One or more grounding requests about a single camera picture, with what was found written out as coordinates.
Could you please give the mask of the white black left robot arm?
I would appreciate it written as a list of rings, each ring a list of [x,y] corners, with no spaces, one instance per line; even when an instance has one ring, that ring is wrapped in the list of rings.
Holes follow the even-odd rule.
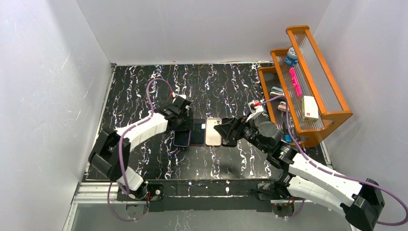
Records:
[[[171,104],[153,109],[140,121],[115,130],[102,130],[90,152],[89,165],[123,186],[125,194],[137,192],[146,181],[129,167],[130,152],[158,134],[189,131],[192,126],[191,102],[185,95],[178,95]]]

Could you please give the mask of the beige phone case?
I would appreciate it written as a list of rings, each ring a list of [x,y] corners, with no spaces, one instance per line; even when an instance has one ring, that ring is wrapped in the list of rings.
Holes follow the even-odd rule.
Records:
[[[220,124],[221,124],[220,118],[210,117],[206,119],[205,145],[207,146],[221,145],[222,138],[220,134],[215,130],[215,126]]]

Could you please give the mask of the black phone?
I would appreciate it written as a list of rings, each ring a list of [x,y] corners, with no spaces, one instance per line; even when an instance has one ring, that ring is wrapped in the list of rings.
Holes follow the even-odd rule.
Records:
[[[190,131],[175,131],[173,144],[177,147],[188,147],[190,144]]]

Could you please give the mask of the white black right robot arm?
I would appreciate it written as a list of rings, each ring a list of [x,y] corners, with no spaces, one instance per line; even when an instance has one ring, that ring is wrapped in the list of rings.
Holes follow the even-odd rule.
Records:
[[[253,119],[234,118],[214,129],[225,140],[245,139],[267,154],[267,161],[284,171],[278,191],[323,205],[343,215],[361,231],[372,231],[385,206],[376,181],[349,179],[316,161],[303,156],[286,143],[274,123],[256,125]]]

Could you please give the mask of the black phone case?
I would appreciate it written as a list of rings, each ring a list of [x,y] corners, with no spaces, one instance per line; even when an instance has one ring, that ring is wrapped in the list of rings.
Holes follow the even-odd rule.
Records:
[[[230,121],[232,121],[233,118],[222,118],[221,122],[222,124],[228,123]],[[229,140],[225,140],[224,138],[222,138],[222,146],[225,147],[236,147],[237,146],[237,141],[233,140],[232,138],[230,138]]]

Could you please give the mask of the purple smartphone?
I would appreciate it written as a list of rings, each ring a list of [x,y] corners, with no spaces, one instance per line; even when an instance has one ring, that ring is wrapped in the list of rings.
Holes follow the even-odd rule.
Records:
[[[205,119],[194,119],[193,120],[193,129],[190,136],[190,145],[192,146],[204,146],[205,144]]]

